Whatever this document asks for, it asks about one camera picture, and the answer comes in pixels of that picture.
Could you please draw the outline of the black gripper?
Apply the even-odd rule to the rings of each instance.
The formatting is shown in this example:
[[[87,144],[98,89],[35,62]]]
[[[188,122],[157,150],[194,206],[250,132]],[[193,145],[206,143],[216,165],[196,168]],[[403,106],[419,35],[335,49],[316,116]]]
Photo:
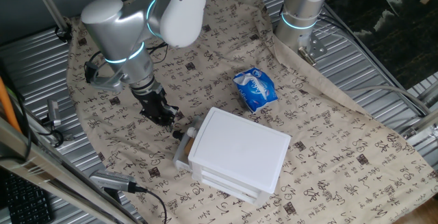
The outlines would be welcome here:
[[[142,105],[141,115],[159,126],[172,126],[179,108],[167,104],[165,91],[159,82],[150,82],[141,88],[131,88],[131,92]]]

